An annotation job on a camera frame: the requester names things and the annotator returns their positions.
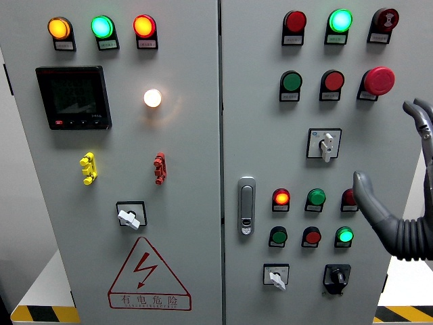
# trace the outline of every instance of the red indicator light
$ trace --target red indicator light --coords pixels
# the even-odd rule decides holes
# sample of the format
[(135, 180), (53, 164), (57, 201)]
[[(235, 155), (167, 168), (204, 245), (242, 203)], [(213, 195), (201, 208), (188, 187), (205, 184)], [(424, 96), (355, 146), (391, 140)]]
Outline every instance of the red indicator light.
[(380, 96), (388, 93), (394, 87), (395, 75), (385, 66), (371, 69), (364, 78), (364, 87), (370, 94)]
[(310, 232), (308, 235), (306, 235), (305, 240), (309, 244), (317, 244), (320, 242), (320, 239), (322, 239), (322, 236), (319, 232)]
[(273, 193), (273, 200), (278, 205), (287, 205), (290, 201), (290, 194), (284, 188), (280, 188)]
[(389, 33), (397, 26), (400, 17), (395, 9), (382, 8), (373, 16), (373, 23), (381, 32)]
[(339, 90), (343, 87), (344, 77), (340, 72), (331, 72), (326, 76), (325, 86), (330, 91)]
[(133, 28), (137, 36), (145, 39), (155, 33), (156, 23), (151, 16), (140, 15), (134, 19)]
[(345, 205), (352, 205), (352, 206), (357, 205), (357, 203), (355, 202), (355, 198), (353, 197), (353, 190), (351, 188), (344, 191), (343, 201)]
[(289, 12), (286, 18), (286, 26), (293, 33), (299, 33), (305, 28), (306, 16), (303, 12)]

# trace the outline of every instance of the emergency stop button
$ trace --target emergency stop button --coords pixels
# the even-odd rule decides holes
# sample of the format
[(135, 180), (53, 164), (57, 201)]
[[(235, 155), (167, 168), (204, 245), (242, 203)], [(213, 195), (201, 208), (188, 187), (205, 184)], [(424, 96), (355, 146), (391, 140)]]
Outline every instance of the emergency stop button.
[(376, 102), (379, 96), (388, 93), (394, 87), (394, 83), (393, 71), (386, 66), (377, 66), (364, 74), (357, 99)]

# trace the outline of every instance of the electrical control cabinet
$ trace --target electrical control cabinet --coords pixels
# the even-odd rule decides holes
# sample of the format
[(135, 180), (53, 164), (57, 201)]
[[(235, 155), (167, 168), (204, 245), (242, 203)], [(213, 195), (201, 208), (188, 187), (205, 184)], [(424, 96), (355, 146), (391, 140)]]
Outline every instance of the electrical control cabinet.
[[(383, 7), (398, 12), (398, 25), (389, 44), (367, 43)], [(352, 17), (341, 33), (327, 28), (337, 9)], [(306, 17), (303, 44), (281, 46), (290, 12)], [(350, 16), (341, 12), (344, 23)], [(403, 215), (421, 146), (402, 104), (414, 97), (433, 102), (432, 15), (430, 1), (222, 1), (227, 325), (372, 323), (390, 255), (342, 195), (353, 172), (365, 171), (375, 195)], [(335, 44), (324, 44), (327, 29)], [(363, 75), (378, 66), (393, 71), (392, 89), (376, 102), (357, 100)], [(327, 79), (321, 88), (330, 70), (344, 79)], [(287, 71), (302, 76), (298, 101), (280, 102), (281, 87), (300, 87), (295, 79), (281, 80)], [(338, 91), (329, 95), (334, 101), (320, 100), (324, 89)], [(310, 151), (319, 153), (315, 158), (307, 158), (310, 129), (329, 130), (312, 132), (321, 137)], [(326, 136), (336, 129), (340, 135)], [(323, 157), (326, 148), (334, 154)], [(238, 183), (245, 177), (255, 180), (254, 233), (246, 235), (237, 220)], [(290, 193), (290, 210), (273, 212), (280, 188)], [(277, 226), (287, 239), (269, 246)], [(290, 266), (287, 282), (280, 274), (285, 290), (264, 285), (272, 283), (267, 265)]]
[(1, 1), (0, 44), (82, 324), (221, 324), (217, 1)]

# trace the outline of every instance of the red terminal connector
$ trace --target red terminal connector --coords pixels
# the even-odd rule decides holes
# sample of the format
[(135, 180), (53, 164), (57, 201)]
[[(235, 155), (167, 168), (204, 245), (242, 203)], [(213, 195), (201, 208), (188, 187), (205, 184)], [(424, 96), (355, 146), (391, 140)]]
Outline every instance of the red terminal connector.
[(165, 165), (165, 155), (163, 152), (159, 152), (154, 160), (154, 166), (155, 166), (155, 176), (156, 176), (156, 185), (161, 185), (164, 183), (165, 179), (167, 178), (167, 168)]

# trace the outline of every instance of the green push button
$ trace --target green push button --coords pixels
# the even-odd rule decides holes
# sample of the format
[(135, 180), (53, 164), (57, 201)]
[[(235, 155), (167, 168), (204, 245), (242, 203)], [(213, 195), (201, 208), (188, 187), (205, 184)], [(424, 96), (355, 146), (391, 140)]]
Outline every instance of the green push button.
[(295, 91), (301, 86), (302, 80), (297, 73), (289, 73), (283, 79), (283, 86), (288, 91)]
[(349, 227), (341, 227), (337, 230), (337, 238), (340, 242), (350, 242), (353, 239), (353, 231)]
[(283, 244), (287, 240), (287, 234), (285, 232), (275, 232), (272, 235), (272, 241), (276, 244)]
[(309, 195), (307, 196), (308, 200), (311, 202), (312, 205), (322, 205), (326, 201), (326, 195), (323, 190), (320, 188), (316, 188), (314, 190), (311, 190), (309, 192)]

